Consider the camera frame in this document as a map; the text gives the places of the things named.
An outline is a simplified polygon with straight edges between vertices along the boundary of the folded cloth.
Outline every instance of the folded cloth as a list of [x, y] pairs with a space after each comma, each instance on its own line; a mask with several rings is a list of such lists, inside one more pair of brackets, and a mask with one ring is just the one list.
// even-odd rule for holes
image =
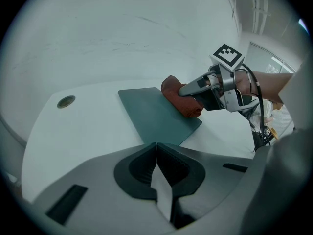
[[174, 76], [166, 78], [162, 85], [161, 91], [185, 118], [195, 118], [201, 115], [204, 105], [200, 101], [196, 101], [191, 96], [179, 96], [178, 92], [184, 85]]

